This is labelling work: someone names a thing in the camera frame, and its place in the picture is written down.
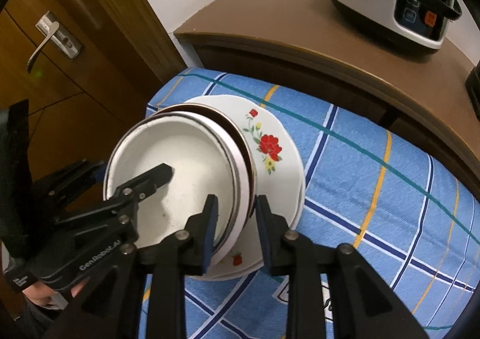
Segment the person's left hand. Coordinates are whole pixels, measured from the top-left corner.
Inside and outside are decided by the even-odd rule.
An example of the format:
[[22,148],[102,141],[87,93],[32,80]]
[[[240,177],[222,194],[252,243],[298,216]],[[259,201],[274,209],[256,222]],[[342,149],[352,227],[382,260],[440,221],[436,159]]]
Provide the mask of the person's left hand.
[[[83,279],[81,282],[76,284],[70,289],[70,295],[72,298],[78,295],[80,291],[88,283],[89,277]],[[42,282],[38,281],[30,287],[27,287],[22,291],[23,295],[33,304],[38,307],[48,307],[49,305],[58,305],[58,302],[54,300],[54,296],[59,295],[58,292],[49,288]]]

